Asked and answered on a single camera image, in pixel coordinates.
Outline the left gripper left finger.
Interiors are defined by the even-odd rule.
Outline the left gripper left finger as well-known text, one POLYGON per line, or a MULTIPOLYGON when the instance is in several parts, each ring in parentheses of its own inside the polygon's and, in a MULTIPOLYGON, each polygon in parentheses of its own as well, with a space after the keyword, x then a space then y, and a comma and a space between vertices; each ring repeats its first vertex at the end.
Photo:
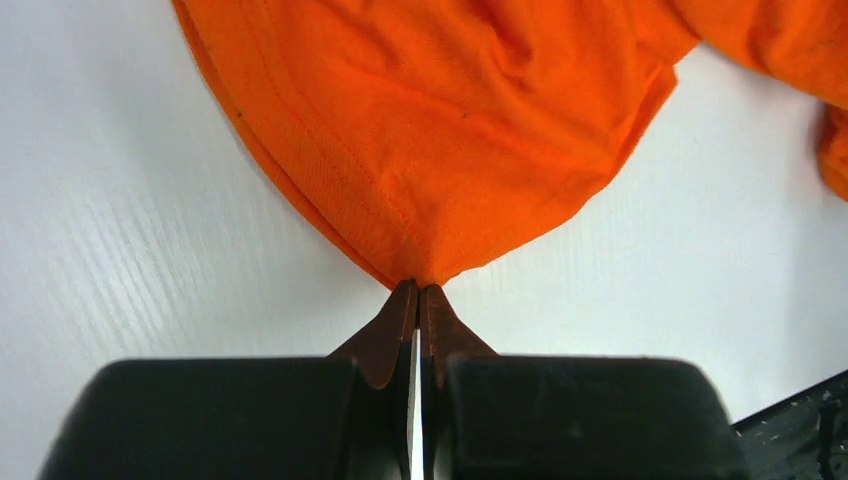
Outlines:
POLYGON ((354 361, 365 382, 384 389, 400 363, 401 350, 411 343, 417 325, 419 287, 400 282, 377 315, 329 354, 330 359, 354 361))

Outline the orange t shirt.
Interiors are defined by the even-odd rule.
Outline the orange t shirt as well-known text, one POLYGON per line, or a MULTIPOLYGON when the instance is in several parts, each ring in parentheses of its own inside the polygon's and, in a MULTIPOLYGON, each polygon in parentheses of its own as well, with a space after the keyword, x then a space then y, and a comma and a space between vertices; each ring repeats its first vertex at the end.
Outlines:
POLYGON ((707 43, 825 104, 847 194, 843 1, 177 1, 196 64, 287 200, 387 287, 442 284, 604 189, 707 43))

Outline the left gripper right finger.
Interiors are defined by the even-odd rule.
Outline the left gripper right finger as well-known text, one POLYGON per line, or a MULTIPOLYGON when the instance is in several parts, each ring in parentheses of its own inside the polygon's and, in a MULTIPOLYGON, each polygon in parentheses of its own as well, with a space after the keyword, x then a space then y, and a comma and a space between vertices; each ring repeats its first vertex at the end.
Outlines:
POLYGON ((496 357, 497 352, 460 320, 439 285, 420 291, 418 324, 425 377, 435 388, 443 388, 451 356, 496 357))

